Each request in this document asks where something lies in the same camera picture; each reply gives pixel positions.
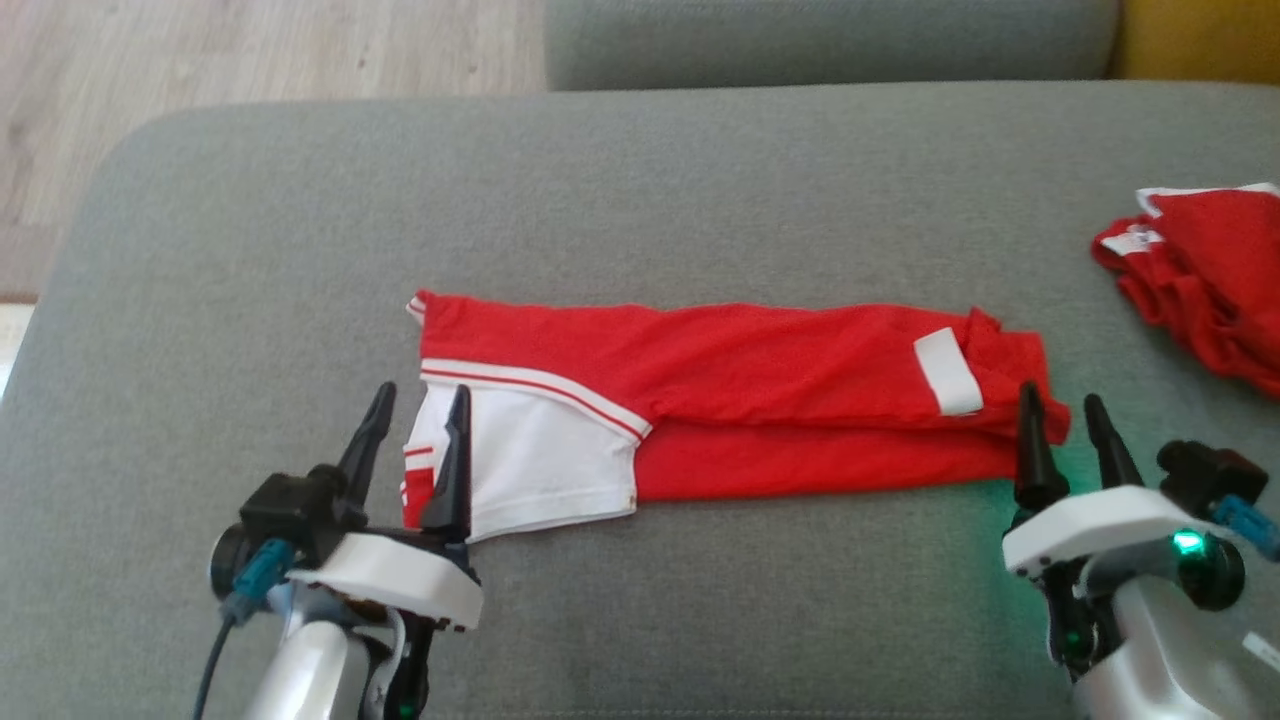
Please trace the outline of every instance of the green light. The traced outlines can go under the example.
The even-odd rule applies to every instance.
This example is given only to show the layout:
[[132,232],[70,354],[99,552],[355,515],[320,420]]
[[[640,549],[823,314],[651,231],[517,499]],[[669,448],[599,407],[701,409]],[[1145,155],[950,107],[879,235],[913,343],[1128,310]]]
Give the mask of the green light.
[[1178,530],[1174,533],[1174,547],[1183,555],[1204,550],[1204,537],[1194,530]]

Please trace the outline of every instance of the gray fabric surface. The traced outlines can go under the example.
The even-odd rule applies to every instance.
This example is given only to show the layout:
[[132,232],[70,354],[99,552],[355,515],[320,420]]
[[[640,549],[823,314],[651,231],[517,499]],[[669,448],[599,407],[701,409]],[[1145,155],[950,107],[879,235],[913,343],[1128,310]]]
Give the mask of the gray fabric surface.
[[548,0],[554,90],[1106,72],[1116,0]]
[[[972,83],[186,113],[110,156],[0,405],[12,717],[174,717],[212,641],[209,548],[271,471],[333,461],[399,382],[370,493],[398,516],[419,286],[507,301],[977,304],[1166,439],[1280,470],[1280,407],[1146,328],[1088,255],[1149,184],[1280,176],[1280,91]],[[1083,433],[1060,454],[1096,487]],[[1263,506],[1280,511],[1280,489]],[[443,717],[1066,717],[1006,482],[653,505],[488,541]],[[1280,573],[1216,618],[1280,641]],[[279,624],[236,633],[211,716]],[[1245,665],[1258,678],[1260,664]],[[1280,707],[1274,703],[1271,707]]]

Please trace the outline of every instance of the white trim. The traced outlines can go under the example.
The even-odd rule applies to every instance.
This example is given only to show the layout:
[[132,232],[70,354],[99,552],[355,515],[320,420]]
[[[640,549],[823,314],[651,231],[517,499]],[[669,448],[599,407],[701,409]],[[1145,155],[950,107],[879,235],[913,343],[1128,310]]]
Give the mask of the white trim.
[[474,506],[471,537],[467,538],[467,543],[512,533],[625,518],[635,511],[635,491],[627,487],[600,487],[582,492],[524,497],[497,506]]
[[1276,187],[1270,182],[1256,182],[1253,184],[1242,184],[1240,187],[1144,187],[1138,191],[1138,206],[1142,208],[1143,213],[1151,215],[1152,218],[1158,218],[1160,210],[1152,205],[1152,197],[1160,197],[1162,195],[1199,195],[1201,192],[1216,192],[1219,190],[1267,192],[1280,197],[1280,187]]
[[435,452],[404,451],[404,471],[429,470],[435,468]]
[[404,310],[408,310],[408,314],[413,315],[417,324],[421,325],[426,323],[426,302],[422,302],[419,296],[415,295],[413,299],[408,301],[408,305],[404,306]]
[[470,360],[422,360],[422,379],[448,384],[517,389],[564,402],[632,439],[644,439],[653,425],[640,415],[568,378],[529,368]]
[[968,415],[982,410],[982,388],[969,370],[951,328],[915,341],[915,359],[924,370],[942,415]]

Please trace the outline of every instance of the red and white garment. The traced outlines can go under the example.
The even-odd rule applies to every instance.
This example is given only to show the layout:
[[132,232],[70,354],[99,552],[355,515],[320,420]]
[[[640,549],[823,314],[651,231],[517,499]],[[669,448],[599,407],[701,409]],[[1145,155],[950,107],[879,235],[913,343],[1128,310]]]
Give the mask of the red and white garment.
[[[472,392],[472,537],[636,502],[855,492],[1010,477],[1039,337],[980,310],[893,305],[544,307],[420,291],[428,393],[404,447],[416,527]],[[1068,409],[1050,400],[1048,433]]]
[[1093,259],[1210,370],[1280,397],[1280,188],[1153,187],[1138,205],[1093,240]]

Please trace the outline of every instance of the wooden floor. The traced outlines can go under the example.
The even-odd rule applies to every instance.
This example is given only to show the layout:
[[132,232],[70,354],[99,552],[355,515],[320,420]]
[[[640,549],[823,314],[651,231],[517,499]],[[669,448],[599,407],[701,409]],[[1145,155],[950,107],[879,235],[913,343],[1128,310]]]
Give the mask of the wooden floor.
[[264,100],[545,88],[541,0],[0,0],[0,302],[40,292],[143,122]]

